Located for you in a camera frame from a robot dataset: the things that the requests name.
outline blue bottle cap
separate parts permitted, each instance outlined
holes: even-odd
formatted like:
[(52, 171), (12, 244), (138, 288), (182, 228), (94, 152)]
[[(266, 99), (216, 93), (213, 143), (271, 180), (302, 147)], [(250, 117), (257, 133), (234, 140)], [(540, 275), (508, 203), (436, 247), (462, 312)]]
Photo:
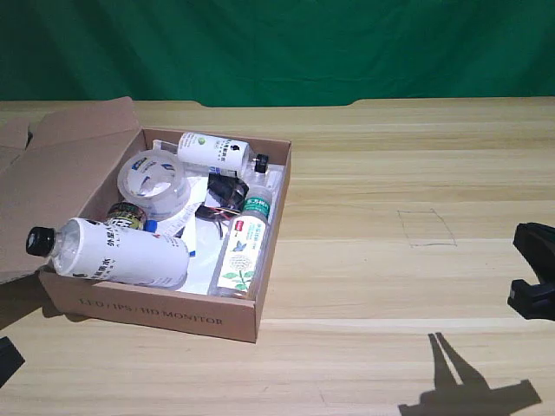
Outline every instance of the blue bottle cap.
[(158, 227), (158, 223), (153, 219), (148, 219), (145, 223), (145, 231), (156, 232), (157, 227)]

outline black bottle cap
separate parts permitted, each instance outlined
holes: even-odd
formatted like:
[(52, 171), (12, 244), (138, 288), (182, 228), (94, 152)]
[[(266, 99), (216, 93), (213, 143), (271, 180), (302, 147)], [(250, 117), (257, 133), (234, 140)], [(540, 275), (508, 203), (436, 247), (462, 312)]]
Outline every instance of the black bottle cap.
[(268, 170), (268, 155), (259, 153), (257, 154), (256, 163), (254, 164), (254, 172), (266, 173)]
[(46, 257), (54, 248), (56, 230), (53, 228), (33, 227), (27, 236), (27, 254)]

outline green bottle label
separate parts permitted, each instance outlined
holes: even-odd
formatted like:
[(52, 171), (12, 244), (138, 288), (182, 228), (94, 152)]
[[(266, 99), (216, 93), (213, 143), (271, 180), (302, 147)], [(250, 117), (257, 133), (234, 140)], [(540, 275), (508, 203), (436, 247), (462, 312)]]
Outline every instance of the green bottle label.
[(250, 197), (245, 201), (243, 212), (245, 211), (258, 211), (266, 218), (270, 215), (270, 204), (260, 197)]

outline plastic bottle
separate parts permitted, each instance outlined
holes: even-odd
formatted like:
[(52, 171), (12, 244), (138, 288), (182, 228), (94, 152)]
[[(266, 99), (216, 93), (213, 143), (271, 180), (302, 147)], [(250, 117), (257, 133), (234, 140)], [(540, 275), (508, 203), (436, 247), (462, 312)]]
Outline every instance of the plastic bottle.
[(208, 295), (254, 299), (267, 237), (271, 191), (251, 186), (241, 214), (230, 224)]
[(34, 227), (27, 252), (51, 257), (61, 276), (175, 287), (186, 278), (189, 250), (178, 238), (71, 218), (58, 232)]
[(104, 223), (143, 230), (146, 221), (147, 214), (139, 206), (130, 202), (117, 202), (109, 209)]
[(268, 168), (268, 156), (254, 153), (247, 142), (201, 133), (183, 133), (177, 157), (188, 170), (240, 179), (250, 171), (265, 173)]

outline wood grain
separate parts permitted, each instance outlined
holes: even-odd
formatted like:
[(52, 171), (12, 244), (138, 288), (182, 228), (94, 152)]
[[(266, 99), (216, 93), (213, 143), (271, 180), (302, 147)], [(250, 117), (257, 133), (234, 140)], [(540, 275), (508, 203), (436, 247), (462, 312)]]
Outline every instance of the wood grain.
[[(0, 121), (77, 104), (1, 102)], [(20, 318), (0, 320), (0, 335), (27, 361), (0, 390), (1, 414), (553, 415), (555, 322), (525, 321), (506, 297), (513, 279), (535, 281), (516, 225), (555, 225), (555, 99), (148, 101), (136, 113), (292, 140), (259, 341), (73, 322), (36, 282), (0, 286), (1, 315)], [(433, 356), (433, 333), (481, 377)], [(446, 367), (456, 385), (434, 374)]]

